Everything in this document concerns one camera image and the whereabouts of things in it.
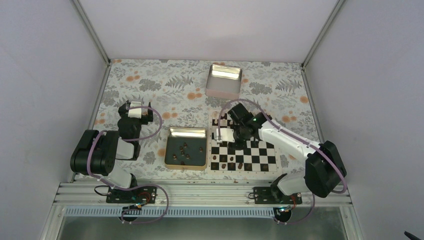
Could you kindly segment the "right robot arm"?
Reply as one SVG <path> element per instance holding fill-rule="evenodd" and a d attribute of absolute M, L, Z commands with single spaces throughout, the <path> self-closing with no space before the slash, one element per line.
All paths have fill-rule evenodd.
<path fill-rule="evenodd" d="M 320 143 L 301 137 L 273 120 L 263 109 L 253 114 L 242 103 L 232 107 L 228 115 L 234 126 L 219 125 L 215 134 L 217 142 L 227 142 L 229 148 L 243 150 L 247 141 L 254 138 L 304 161 L 304 171 L 284 173 L 271 183 L 270 195 L 274 202 L 282 204 L 290 195 L 301 192 L 326 198 L 330 193 L 342 194 L 347 190 L 347 171 L 331 141 Z"/>

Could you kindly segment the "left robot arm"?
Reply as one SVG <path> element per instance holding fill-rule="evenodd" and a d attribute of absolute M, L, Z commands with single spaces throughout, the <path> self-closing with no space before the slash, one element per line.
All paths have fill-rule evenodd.
<path fill-rule="evenodd" d="M 70 168 L 119 190 L 119 196 L 131 203 L 139 197 L 136 177 L 116 165 L 116 161 L 138 159 L 142 126 L 154 121 L 154 110 L 150 104 L 128 100 L 118 108 L 118 114 L 117 130 L 84 131 L 70 157 Z"/>

